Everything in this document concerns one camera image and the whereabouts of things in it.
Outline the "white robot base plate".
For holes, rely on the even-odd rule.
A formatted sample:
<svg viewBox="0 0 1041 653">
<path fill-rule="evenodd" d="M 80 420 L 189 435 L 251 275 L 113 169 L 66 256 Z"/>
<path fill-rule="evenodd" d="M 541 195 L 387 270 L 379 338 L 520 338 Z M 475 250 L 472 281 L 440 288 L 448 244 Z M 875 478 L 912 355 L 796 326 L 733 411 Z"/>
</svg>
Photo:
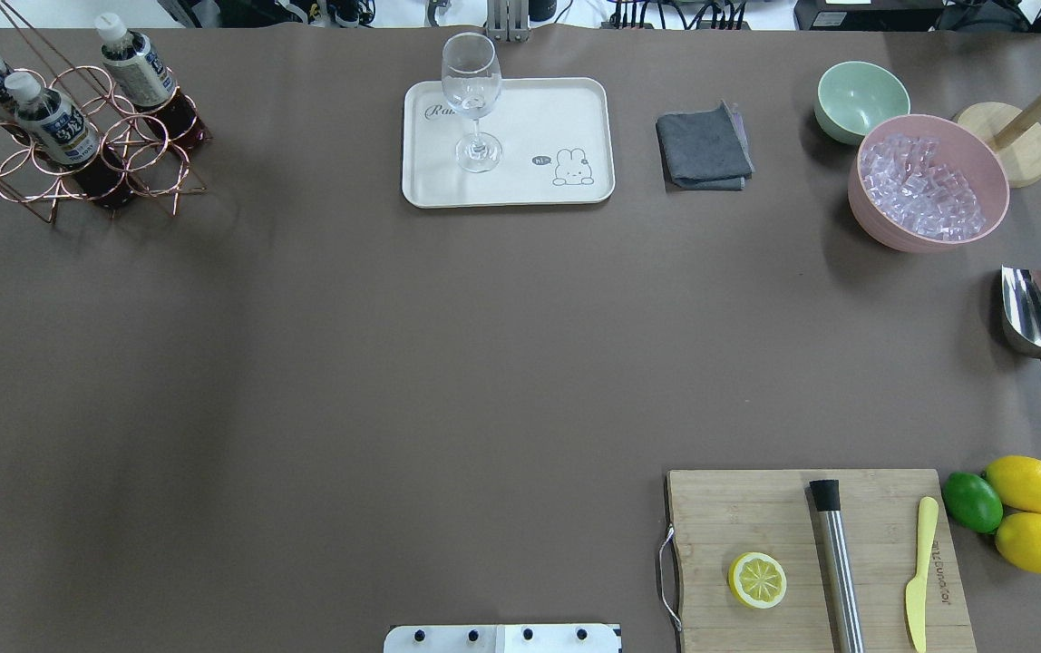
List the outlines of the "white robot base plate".
<svg viewBox="0 0 1041 653">
<path fill-rule="evenodd" d="M 619 625 L 531 623 L 402 625 L 384 652 L 621 652 Z"/>
</svg>

